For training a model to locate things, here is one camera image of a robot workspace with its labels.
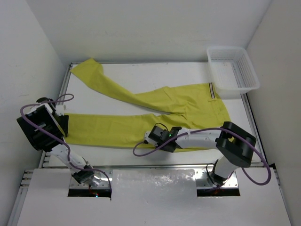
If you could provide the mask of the yellow trousers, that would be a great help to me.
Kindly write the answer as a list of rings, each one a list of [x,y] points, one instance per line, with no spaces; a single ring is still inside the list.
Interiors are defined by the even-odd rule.
[[[133,147],[156,123],[220,127],[230,120],[204,63],[107,64],[71,68],[68,144]]]

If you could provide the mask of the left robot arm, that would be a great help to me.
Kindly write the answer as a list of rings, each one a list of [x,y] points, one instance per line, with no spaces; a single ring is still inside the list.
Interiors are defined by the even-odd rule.
[[[79,184],[100,185],[99,173],[66,144],[69,116],[57,112],[53,99],[42,97],[35,104],[22,107],[20,113],[17,123],[34,149],[58,158]]]

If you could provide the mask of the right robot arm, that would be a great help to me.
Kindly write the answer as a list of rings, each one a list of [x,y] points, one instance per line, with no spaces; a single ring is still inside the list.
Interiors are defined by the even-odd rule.
[[[253,158],[256,138],[236,124],[226,121],[217,129],[187,129],[172,127],[170,130],[154,126],[144,134],[144,142],[160,150],[173,153],[176,149],[217,149],[222,157],[214,163],[207,180],[212,187],[221,187],[237,168],[249,168]]]

